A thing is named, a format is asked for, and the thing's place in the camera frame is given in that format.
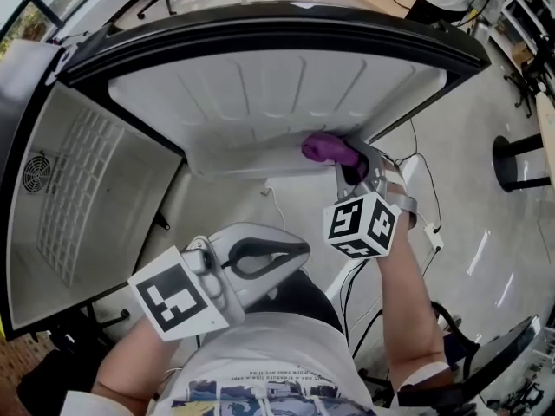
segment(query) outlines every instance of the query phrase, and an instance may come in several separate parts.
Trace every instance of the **tile floor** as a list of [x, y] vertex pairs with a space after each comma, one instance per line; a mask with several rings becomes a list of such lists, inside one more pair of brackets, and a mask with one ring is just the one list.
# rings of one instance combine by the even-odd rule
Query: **tile floor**
[[[176, 5], [179, 12], [184, 12], [234, 1], [179, 0]], [[158, 9], [157, 6], [147, 13], [146, 22], [167, 16], [163, 2]], [[136, 10], [120, 19], [121, 28], [138, 24]], [[523, 108], [514, 108], [517, 92], [502, 78], [509, 70], [508, 61], [493, 46], [488, 47], [488, 52], [493, 61], [488, 70], [414, 118], [418, 151], [426, 156], [441, 203], [441, 236], [445, 242], [444, 250], [430, 264], [425, 280], [431, 297], [442, 302], [452, 314], [460, 315], [462, 331], [480, 342], [505, 333], [529, 315], [546, 318], [555, 299], [555, 269], [548, 252], [555, 255], [555, 237], [551, 232], [555, 226], [553, 190], [547, 187], [505, 193], [494, 177], [491, 159], [492, 143], [497, 135], [503, 134], [509, 140], [526, 137], [538, 131], [537, 121], [535, 116], [527, 119]], [[394, 157], [411, 154], [415, 137], [410, 123], [375, 145]], [[522, 156], [519, 171], [522, 178], [528, 179], [544, 175], [542, 150]], [[321, 237], [321, 210], [335, 200], [333, 172], [269, 179], [264, 183], [207, 182], [184, 171], [165, 205], [172, 229], [169, 233], [155, 232], [145, 261], [169, 244], [185, 246], [194, 235], [209, 234], [236, 220], [282, 226], [272, 194], [267, 197], [260, 194], [264, 185], [274, 188], [284, 212], [286, 229], [310, 243], [312, 253], [307, 268], [312, 279], [322, 289], [328, 288], [346, 263], [344, 257], [324, 245]], [[437, 224], [438, 212], [429, 176], [419, 160], [408, 188], [418, 199], [422, 216]], [[199, 207], [200, 198], [205, 207]], [[230, 199], [236, 205], [233, 211], [225, 208]], [[308, 217], [317, 220], [308, 221]], [[410, 234], [422, 268], [432, 254], [422, 231], [423, 223], [420, 220]], [[540, 231], [547, 240], [547, 248]], [[359, 279], [349, 302], [352, 341], [358, 340], [365, 323], [381, 307], [381, 281], [375, 264], [370, 263]], [[338, 307], [337, 297], [334, 303]], [[131, 311], [133, 321], [140, 314], [130, 292], [124, 289], [98, 303], [99, 317], [111, 315], [122, 306]], [[370, 307], [368, 315], [352, 328]], [[113, 335], [123, 335], [130, 323], [112, 328]], [[382, 324], [378, 320], [356, 363], [374, 366], [374, 371], [385, 374], [381, 334]], [[186, 359], [193, 345], [191, 341], [184, 342], [176, 364]], [[515, 366], [500, 378], [485, 397], [500, 397], [516, 389], [519, 368]]]

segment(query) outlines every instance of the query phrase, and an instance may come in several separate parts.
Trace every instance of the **purple toy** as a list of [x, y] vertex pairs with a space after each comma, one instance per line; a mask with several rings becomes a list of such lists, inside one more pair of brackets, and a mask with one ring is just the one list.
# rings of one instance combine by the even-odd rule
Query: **purple toy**
[[356, 171], [364, 178], [367, 167], [361, 161], [359, 154], [348, 146], [342, 139], [329, 133], [312, 133], [304, 139], [301, 146], [304, 157], [315, 162], [333, 160], [343, 166], [356, 168]]

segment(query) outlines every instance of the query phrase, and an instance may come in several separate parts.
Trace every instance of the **black shorts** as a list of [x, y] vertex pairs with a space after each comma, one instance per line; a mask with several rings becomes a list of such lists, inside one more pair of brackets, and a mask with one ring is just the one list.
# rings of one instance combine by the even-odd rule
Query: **black shorts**
[[301, 270], [295, 271], [277, 287], [275, 299], [265, 296], [246, 313], [292, 313], [317, 319], [343, 332], [337, 313], [326, 295]]
[[428, 0], [416, 0], [405, 19], [422, 24], [432, 24], [440, 20], [452, 23], [462, 20], [466, 14], [465, 10], [443, 10]]

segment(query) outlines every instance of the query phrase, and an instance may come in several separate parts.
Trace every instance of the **person's arm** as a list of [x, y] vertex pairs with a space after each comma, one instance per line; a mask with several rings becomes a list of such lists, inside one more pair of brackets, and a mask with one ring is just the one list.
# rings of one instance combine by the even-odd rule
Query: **person's arm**
[[142, 317], [102, 361], [92, 393], [119, 402], [136, 416], [144, 415], [179, 344], [162, 341]]
[[408, 242], [408, 214], [398, 219], [389, 256], [381, 257], [383, 337], [395, 389], [419, 368], [446, 361], [443, 337], [415, 255]]

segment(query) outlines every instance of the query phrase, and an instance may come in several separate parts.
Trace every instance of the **refrigerator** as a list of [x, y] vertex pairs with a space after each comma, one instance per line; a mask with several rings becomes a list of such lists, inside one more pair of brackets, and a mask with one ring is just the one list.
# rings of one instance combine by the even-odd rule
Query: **refrigerator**
[[371, 143], [488, 65], [450, 25], [295, 2], [109, 24], [67, 49], [14, 42], [0, 62], [3, 334], [125, 286], [182, 162], [209, 179], [323, 171], [300, 151], [311, 133]]

